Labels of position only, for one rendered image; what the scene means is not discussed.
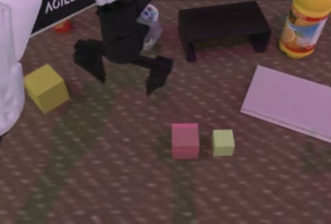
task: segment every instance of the light green block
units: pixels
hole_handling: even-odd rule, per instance
[[[213,156],[232,156],[234,151],[232,130],[213,130]]]

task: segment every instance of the black bench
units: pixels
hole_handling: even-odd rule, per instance
[[[197,58],[193,42],[233,36],[248,36],[256,52],[264,52],[271,30],[257,2],[243,2],[202,8],[182,9],[178,13],[178,33],[186,60]]]

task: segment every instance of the pink block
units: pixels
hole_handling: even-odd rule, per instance
[[[172,147],[199,147],[197,123],[172,124]]]
[[[331,142],[331,88],[258,66],[242,113]]]
[[[199,158],[199,148],[173,147],[171,154],[173,159],[196,159]]]

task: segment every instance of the yellow bottle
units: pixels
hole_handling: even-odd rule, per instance
[[[279,40],[290,58],[310,55],[331,11],[331,0],[293,0]]]

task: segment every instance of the yellow box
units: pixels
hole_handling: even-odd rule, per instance
[[[24,85],[28,95],[45,114],[69,100],[64,80],[48,64],[26,75]]]
[[[234,151],[234,137],[232,130],[213,130],[213,156],[232,156]]]

